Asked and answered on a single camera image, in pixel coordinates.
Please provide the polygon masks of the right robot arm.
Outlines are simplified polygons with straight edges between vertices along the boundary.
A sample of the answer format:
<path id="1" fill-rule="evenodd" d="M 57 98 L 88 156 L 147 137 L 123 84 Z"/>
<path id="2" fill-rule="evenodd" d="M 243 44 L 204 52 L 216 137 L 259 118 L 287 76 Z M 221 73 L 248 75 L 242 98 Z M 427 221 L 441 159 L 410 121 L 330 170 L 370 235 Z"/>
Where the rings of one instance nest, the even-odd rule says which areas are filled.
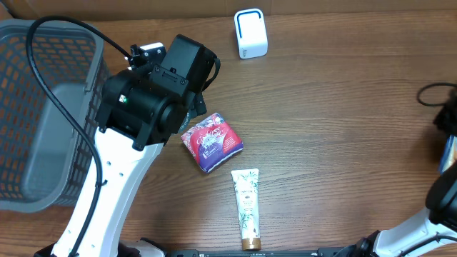
<path id="1" fill-rule="evenodd" d="M 421 94 L 436 86 L 451 87 L 449 99 L 436 104 L 422 101 Z M 441 107 L 433 124 L 447 136 L 440 176 L 427 194 L 425 208 L 394 228 L 375 231 L 342 248 L 335 256 L 421 256 L 456 242 L 456 85 L 429 84 L 419 89 L 416 100 L 424 106 Z"/>

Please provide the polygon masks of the red purple pad pack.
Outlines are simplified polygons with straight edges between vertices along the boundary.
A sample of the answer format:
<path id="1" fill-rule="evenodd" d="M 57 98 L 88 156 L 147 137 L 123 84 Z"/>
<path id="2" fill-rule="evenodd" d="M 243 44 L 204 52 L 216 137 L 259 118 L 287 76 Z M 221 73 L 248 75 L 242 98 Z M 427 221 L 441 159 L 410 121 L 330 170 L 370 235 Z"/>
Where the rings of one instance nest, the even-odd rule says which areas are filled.
<path id="1" fill-rule="evenodd" d="M 243 150 L 241 138 L 218 113 L 192 126 L 181 140 L 205 173 Z"/>

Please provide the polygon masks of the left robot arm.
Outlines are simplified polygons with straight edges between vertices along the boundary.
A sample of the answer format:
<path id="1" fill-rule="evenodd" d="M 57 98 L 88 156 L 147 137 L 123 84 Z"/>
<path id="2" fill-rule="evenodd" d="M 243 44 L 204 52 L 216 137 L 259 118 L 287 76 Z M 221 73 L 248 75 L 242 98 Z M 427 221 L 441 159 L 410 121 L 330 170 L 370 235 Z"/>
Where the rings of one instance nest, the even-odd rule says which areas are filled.
<path id="1" fill-rule="evenodd" d="M 40 256 L 164 256 L 142 238 L 120 234 L 139 185 L 169 138 L 206 113 L 202 93 L 221 62 L 203 44 L 178 35 L 170 47 L 133 45 L 129 67 L 103 86 L 96 148 L 71 219 Z"/>

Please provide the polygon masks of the white cream tube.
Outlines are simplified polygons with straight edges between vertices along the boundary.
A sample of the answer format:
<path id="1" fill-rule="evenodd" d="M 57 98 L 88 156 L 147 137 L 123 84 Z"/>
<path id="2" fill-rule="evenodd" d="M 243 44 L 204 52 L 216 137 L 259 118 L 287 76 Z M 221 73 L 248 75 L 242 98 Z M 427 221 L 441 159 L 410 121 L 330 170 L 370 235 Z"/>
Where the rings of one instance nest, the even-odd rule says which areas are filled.
<path id="1" fill-rule="evenodd" d="M 257 168 L 231 172 L 243 251 L 261 250 Z"/>

